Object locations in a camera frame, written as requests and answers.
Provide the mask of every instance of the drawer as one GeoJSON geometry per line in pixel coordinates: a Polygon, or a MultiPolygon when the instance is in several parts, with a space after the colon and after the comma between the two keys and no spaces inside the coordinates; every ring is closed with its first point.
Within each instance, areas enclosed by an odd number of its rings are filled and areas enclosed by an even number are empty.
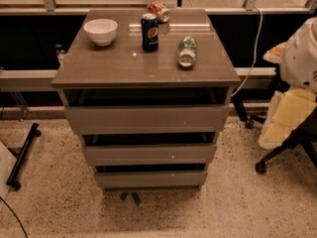
{"type": "Polygon", "coordinates": [[[205,183],[206,178],[205,171],[95,175],[98,186],[103,188],[200,186],[205,183]]]}
{"type": "Polygon", "coordinates": [[[97,146],[82,149],[90,166],[210,163],[215,151],[215,144],[97,146]]]}
{"type": "Polygon", "coordinates": [[[177,107],[68,107],[75,134],[215,132],[223,129],[228,105],[177,107]]]}

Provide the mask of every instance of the blue can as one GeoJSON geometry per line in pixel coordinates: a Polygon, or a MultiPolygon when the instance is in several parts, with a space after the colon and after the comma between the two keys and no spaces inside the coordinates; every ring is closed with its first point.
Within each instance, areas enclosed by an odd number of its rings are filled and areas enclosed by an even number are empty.
{"type": "Polygon", "coordinates": [[[159,47],[159,19],[157,15],[147,13],[142,16],[142,48],[155,51],[159,47]]]}

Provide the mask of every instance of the gray cabinet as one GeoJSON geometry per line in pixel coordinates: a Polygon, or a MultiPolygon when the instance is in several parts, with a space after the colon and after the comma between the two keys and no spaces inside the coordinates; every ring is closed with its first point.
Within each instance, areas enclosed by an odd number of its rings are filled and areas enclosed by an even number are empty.
{"type": "Polygon", "coordinates": [[[100,187],[199,189],[239,78],[203,10],[172,10],[154,53],[142,50],[136,28],[144,13],[91,11],[86,21],[118,22],[116,40],[96,47],[81,29],[53,86],[100,187]],[[177,65],[186,35],[198,44],[190,70],[177,65]]]}

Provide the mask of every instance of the bowl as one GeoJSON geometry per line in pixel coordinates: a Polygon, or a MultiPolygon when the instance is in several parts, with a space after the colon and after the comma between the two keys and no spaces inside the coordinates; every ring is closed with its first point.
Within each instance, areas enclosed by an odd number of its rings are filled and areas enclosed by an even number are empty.
{"type": "Polygon", "coordinates": [[[116,38],[118,23],[109,19],[97,19],[83,26],[89,40],[99,46],[107,46],[116,38]]]}

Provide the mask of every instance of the cabinet top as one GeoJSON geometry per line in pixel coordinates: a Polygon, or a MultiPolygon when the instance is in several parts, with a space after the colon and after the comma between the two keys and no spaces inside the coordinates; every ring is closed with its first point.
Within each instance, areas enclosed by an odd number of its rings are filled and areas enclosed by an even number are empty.
{"type": "Polygon", "coordinates": [[[106,47],[93,44],[80,28],[63,65],[53,79],[60,88],[235,86],[239,78],[204,10],[171,9],[158,26],[158,50],[142,48],[141,19],[146,9],[92,10],[90,20],[118,23],[116,39],[106,47]],[[178,65],[178,43],[191,36],[197,43],[196,63],[178,65]]]}

